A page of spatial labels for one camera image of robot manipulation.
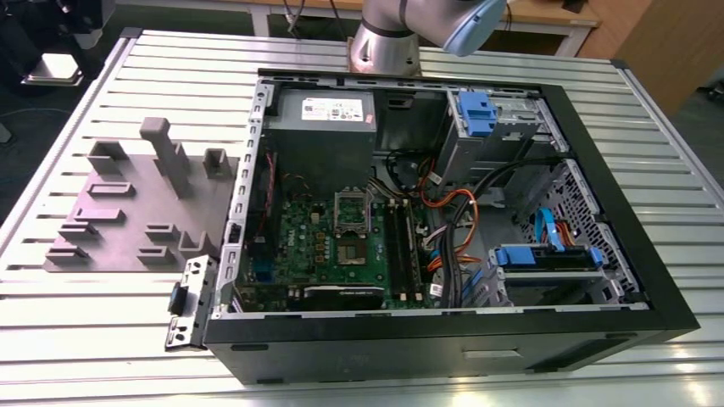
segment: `metal bracket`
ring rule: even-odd
[[[168,312],[173,315],[168,324],[165,350],[205,350],[204,331],[213,296],[213,280],[218,265],[210,256],[189,259],[181,280],[173,287]]]

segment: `aluminum extrusion table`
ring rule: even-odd
[[[697,314],[701,329],[670,343],[570,373],[242,387],[210,353],[162,352],[177,274],[41,269],[96,140],[152,153],[138,123],[164,116],[186,154],[218,147],[238,155],[257,68],[342,71],[345,53],[340,42],[180,32],[120,39],[0,229],[0,403],[117,406],[214,397],[213,406],[238,399],[312,406],[329,402],[321,398],[418,407],[724,404],[722,193],[630,72],[604,60],[502,53],[458,59],[421,50],[424,75],[565,88]]]

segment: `blue cable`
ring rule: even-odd
[[[550,244],[557,252],[565,251],[565,246],[561,243],[561,237],[556,229],[556,218],[553,212],[548,208],[538,208],[534,213],[534,241],[541,242],[542,230],[548,233]]]

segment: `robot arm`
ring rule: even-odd
[[[414,75],[420,71],[417,35],[462,57],[496,29],[505,0],[365,0],[350,47],[353,71]]]

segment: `orange wire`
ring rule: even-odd
[[[420,199],[421,199],[422,203],[425,204],[425,206],[428,206],[429,208],[442,208],[454,199],[454,197],[457,197],[458,195],[466,195],[466,197],[470,199],[470,204],[473,205],[473,224],[470,226],[469,232],[466,233],[465,241],[462,242],[462,244],[460,244],[460,246],[457,246],[454,248],[454,253],[460,254],[460,253],[462,253],[465,251],[466,247],[469,246],[470,242],[473,241],[474,228],[477,227],[477,221],[480,219],[480,213],[477,211],[477,203],[476,203],[477,199],[474,199],[473,193],[469,192],[466,189],[456,189],[454,191],[448,193],[446,196],[441,200],[438,200],[437,202],[429,201],[425,198],[424,185],[425,185],[425,183],[428,181],[429,174],[432,174],[432,169],[433,168],[434,168],[434,160],[432,159],[430,162],[429,162],[428,174],[424,176],[424,178],[420,179],[420,182],[417,183],[417,189],[420,190]],[[462,259],[464,260],[462,262],[466,262],[466,263],[481,261],[480,259],[477,259],[474,257],[466,257],[466,256],[461,256],[460,259]],[[440,256],[437,256],[432,260],[432,262],[429,262],[428,270],[434,270],[437,267],[440,267],[440,265],[442,265],[442,260],[441,260]]]

